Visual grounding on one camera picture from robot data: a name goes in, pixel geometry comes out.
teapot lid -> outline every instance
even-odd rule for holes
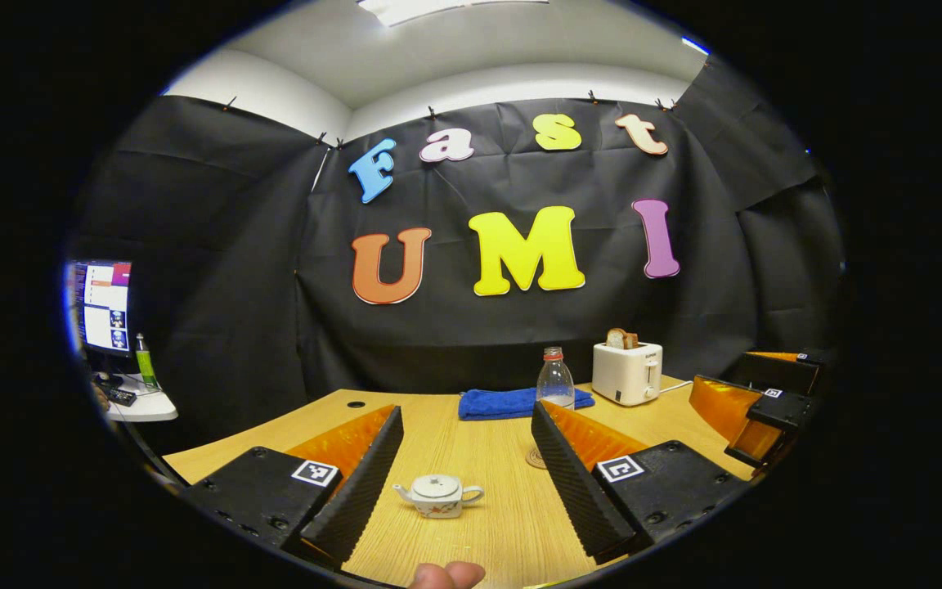
[[[422,497],[445,497],[460,487],[460,479],[445,474],[427,474],[412,481],[412,492]]]

teapot handle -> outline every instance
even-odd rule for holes
[[[468,492],[472,491],[478,491],[478,495],[475,495],[471,499],[464,499],[464,495],[467,495]],[[486,491],[485,489],[481,488],[481,486],[466,486],[466,488],[464,488],[464,492],[460,495],[460,502],[464,503],[465,506],[470,506],[471,503],[482,499],[483,495],[486,495]]]

white wall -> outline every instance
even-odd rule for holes
[[[665,105],[689,82],[648,71],[591,64],[526,64],[435,79],[382,98],[354,112],[326,90],[261,57],[221,49],[181,74],[164,94],[198,97],[266,116],[312,137],[351,141],[392,124],[435,113],[530,98],[587,98]]]
[[[352,113],[344,141],[435,113],[498,101],[587,98],[665,105],[690,85],[681,79],[630,68],[590,64],[527,64],[471,71],[408,88]]]
[[[195,97],[257,113],[311,137],[325,131],[336,143],[345,134],[351,109],[292,71],[246,52],[221,49],[188,68],[165,96]]]

table surface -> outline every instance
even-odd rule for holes
[[[143,384],[141,374],[116,374],[123,377],[119,388],[123,391],[136,393],[137,398],[133,405],[126,407],[116,402],[111,403],[108,409],[108,419],[112,421],[169,421],[177,418],[177,408],[169,400],[167,394],[161,390],[149,390]]]
[[[680,383],[662,377],[664,389]],[[577,387],[592,390],[590,383]],[[750,479],[752,468],[725,455],[726,440],[689,405],[692,387],[681,385],[637,407],[620,406],[595,393],[594,406],[578,411],[647,445],[680,440],[729,473]],[[366,405],[352,409],[349,402]],[[584,555],[546,470],[526,462],[535,447],[530,418],[460,421],[459,402],[460,396],[452,394],[339,390],[266,424],[164,459],[194,483],[254,445],[284,452],[348,419],[395,403],[402,407],[402,447],[343,570],[407,586],[418,563],[470,560],[487,571],[479,588],[510,589],[566,581],[602,568]],[[486,495],[465,507],[459,518],[427,519],[390,488],[395,483],[408,488],[423,474],[452,474],[464,485],[482,486]]]

teapot spout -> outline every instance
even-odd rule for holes
[[[402,486],[402,485],[400,485],[400,484],[395,484],[395,485],[392,485],[392,488],[395,489],[395,491],[396,491],[397,493],[399,493],[399,497],[401,497],[402,499],[405,499],[405,500],[407,500],[408,502],[412,503],[412,499],[409,498],[409,492],[407,492],[407,490],[404,488],[404,486]]]

